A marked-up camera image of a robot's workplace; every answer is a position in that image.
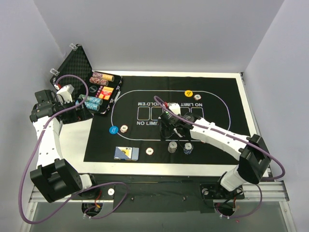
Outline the grey 1 chip stack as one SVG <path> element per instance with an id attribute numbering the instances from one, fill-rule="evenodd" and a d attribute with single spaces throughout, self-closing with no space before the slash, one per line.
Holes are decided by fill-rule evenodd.
<path id="1" fill-rule="evenodd" d="M 177 147 L 178 147 L 177 142 L 171 141 L 168 145 L 168 152 L 171 154 L 175 153 L 177 150 Z"/>

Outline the blue 5 chip stack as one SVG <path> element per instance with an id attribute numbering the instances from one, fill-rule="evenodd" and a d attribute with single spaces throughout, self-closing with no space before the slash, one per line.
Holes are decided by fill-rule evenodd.
<path id="1" fill-rule="evenodd" d="M 183 152 L 186 155 L 190 155 L 193 151 L 193 145 L 192 143 L 185 143 L 183 146 Z"/>

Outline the red 100 chip stack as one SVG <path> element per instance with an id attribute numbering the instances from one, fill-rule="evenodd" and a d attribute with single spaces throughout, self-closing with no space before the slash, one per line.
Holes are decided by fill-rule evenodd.
<path id="1" fill-rule="evenodd" d="M 154 149 L 151 147 L 148 147 L 145 152 L 147 155 L 152 155 L 154 153 Z"/>

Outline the yellow big blind button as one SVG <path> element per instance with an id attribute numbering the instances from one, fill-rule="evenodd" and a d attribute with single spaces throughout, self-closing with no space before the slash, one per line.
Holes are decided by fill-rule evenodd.
<path id="1" fill-rule="evenodd" d="M 184 92 L 184 94 L 185 94 L 186 97 L 192 97 L 193 96 L 193 92 L 191 90 L 186 90 Z"/>

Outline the red chips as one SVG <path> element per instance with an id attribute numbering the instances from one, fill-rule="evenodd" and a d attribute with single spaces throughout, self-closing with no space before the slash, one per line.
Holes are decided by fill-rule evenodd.
<path id="1" fill-rule="evenodd" d="M 128 131 L 128 126 L 127 125 L 122 125 L 121 127 L 120 127 L 120 132 L 121 133 L 126 133 Z"/>
<path id="2" fill-rule="evenodd" d="M 201 95 L 199 95 L 199 94 L 194 95 L 194 100 L 196 100 L 196 101 L 201 100 Z"/>

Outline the blue small blind button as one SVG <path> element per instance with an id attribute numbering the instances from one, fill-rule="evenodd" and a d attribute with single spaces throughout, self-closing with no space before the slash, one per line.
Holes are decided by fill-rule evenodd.
<path id="1" fill-rule="evenodd" d="M 119 128 L 117 126 L 111 126 L 109 128 L 109 133 L 112 134 L 112 135 L 115 135 L 119 132 Z"/>

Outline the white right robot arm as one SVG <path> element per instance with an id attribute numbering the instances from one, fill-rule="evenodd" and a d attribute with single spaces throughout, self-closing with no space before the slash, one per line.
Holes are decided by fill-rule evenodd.
<path id="1" fill-rule="evenodd" d="M 262 152 L 261 147 L 265 143 L 259 135 L 239 135 L 192 113 L 174 116 L 164 112 L 158 117 L 158 122 L 162 136 L 171 132 L 180 138 L 210 144 L 239 162 L 234 169 L 220 178 L 215 189 L 218 196 L 226 198 L 244 183 L 259 184 L 263 179 L 270 158 Z"/>

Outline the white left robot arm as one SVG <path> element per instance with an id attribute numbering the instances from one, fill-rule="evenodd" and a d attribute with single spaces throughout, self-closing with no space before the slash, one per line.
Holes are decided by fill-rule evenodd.
<path id="1" fill-rule="evenodd" d="M 73 91 L 72 85 L 66 85 L 57 92 L 36 92 L 38 102 L 29 116 L 40 143 L 37 167 L 30 172 L 30 179 L 49 203 L 81 190 L 89 199 L 94 199 L 99 194 L 99 186 L 95 184 L 93 177 L 90 174 L 79 174 L 62 156 L 62 126 L 92 117 L 84 105 L 56 115 L 74 105 Z"/>

